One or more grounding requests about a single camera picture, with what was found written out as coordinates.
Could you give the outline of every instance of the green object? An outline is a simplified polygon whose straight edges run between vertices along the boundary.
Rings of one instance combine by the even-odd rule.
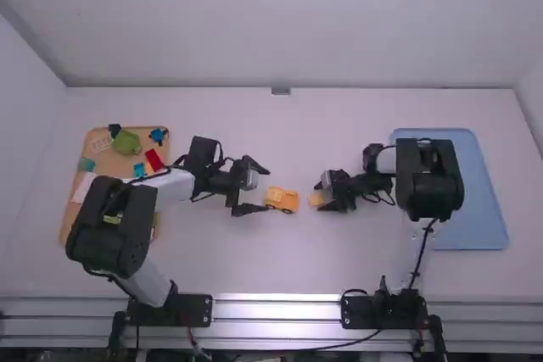
[[[139,136],[124,129],[121,129],[117,133],[111,146],[117,153],[124,154],[125,156],[140,154],[142,152],[142,144],[139,141]]]
[[[92,173],[95,166],[96,163],[94,162],[94,160],[90,160],[87,157],[81,157],[79,159],[79,163],[77,163],[77,169],[79,171],[88,171],[89,173]]]

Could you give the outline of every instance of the white tabletop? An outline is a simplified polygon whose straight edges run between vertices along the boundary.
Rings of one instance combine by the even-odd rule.
[[[295,189],[299,213],[231,218],[224,199],[179,203],[161,218],[149,256],[188,292],[339,293],[373,290],[394,268],[400,210],[361,203],[348,215],[317,213],[307,194],[323,170],[360,170],[361,150],[399,127],[462,127],[479,139],[511,240],[496,252],[432,253],[425,294],[446,298],[543,298],[540,186],[543,164],[511,90],[72,89],[3,253],[0,293],[122,296],[68,260],[59,227],[86,132],[108,123],[164,125],[171,159],[192,136],[221,141],[271,171],[268,186]]]

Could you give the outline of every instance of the white table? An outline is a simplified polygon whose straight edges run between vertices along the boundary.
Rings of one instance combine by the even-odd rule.
[[[58,232],[85,133],[115,122],[167,126],[172,159],[188,150],[193,135],[220,140],[235,158],[248,153],[271,171],[243,194],[250,202],[259,203],[271,185],[301,194],[292,216],[231,218],[218,197],[163,213],[150,256],[180,290],[224,300],[212,327],[198,332],[218,348],[302,348],[361,337],[341,329],[335,301],[348,288],[374,290],[395,267],[400,211],[361,203],[349,215],[323,214],[305,197],[323,170],[359,170],[361,150],[386,142],[395,128],[470,129],[511,244],[497,252],[432,253],[424,296],[442,315],[452,350],[543,352],[543,164],[513,92],[491,89],[293,89],[289,97],[264,88],[71,90],[3,252],[0,293],[7,297],[0,309],[14,318],[4,321],[3,334],[11,337],[0,345],[105,344],[123,295],[69,261]],[[57,319],[53,333],[47,316]],[[269,321],[277,319],[281,325]],[[404,334],[384,333],[358,349],[386,343],[406,350]],[[144,346],[179,348],[184,331],[149,328],[142,335]]]

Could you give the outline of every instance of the metal frame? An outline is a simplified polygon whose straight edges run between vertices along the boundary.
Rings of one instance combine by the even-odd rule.
[[[428,299],[441,316],[450,352],[543,354],[543,301],[527,304]],[[0,347],[105,348],[113,313],[125,298],[0,298]],[[204,348],[295,350],[340,344],[372,333],[344,330],[338,295],[222,294],[213,322],[195,328]],[[126,347],[135,346],[127,327]],[[407,352],[408,331],[384,331],[371,341],[341,350]],[[142,327],[141,348],[190,348],[187,331]]]

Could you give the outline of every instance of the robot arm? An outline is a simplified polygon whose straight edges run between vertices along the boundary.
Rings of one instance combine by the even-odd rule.
[[[217,147],[220,157],[215,161]],[[228,160],[230,170],[221,170]],[[162,307],[177,289],[147,259],[154,213],[178,201],[195,200],[202,192],[226,196],[232,216],[266,211],[260,205],[238,203],[240,189],[258,186],[258,174],[270,172],[248,155],[224,159],[218,141],[195,136],[188,154],[154,175],[127,181],[98,176],[72,226],[66,254],[139,303]]]

